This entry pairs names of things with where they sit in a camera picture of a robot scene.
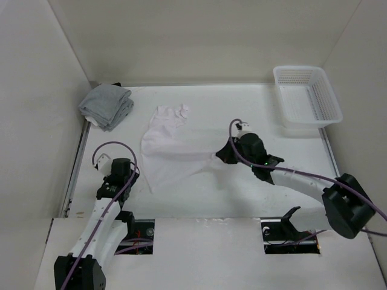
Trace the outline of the white tank top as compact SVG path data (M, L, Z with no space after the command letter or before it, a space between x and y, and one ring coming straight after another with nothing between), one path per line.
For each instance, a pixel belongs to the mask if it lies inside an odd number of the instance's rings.
M142 169L151 193L194 175L208 166L224 145L223 132L188 130L189 107L158 106L140 144Z

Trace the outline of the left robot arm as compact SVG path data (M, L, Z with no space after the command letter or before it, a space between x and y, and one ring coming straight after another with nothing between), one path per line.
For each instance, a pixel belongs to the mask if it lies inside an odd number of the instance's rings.
M135 163L116 158L98 189L88 223L66 256L54 263L56 289L105 289L104 269L122 240L135 236L135 219L123 206L139 177Z

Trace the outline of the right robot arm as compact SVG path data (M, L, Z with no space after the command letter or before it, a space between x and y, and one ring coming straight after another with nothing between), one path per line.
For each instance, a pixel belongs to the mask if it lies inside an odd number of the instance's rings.
M284 159L268 154L255 133L230 137L215 156L225 164L248 165L261 181L290 188L319 201L324 207L319 228L334 230L347 239L355 238L376 213L352 175L345 173L330 181L301 175L291 169L281 170L279 165Z

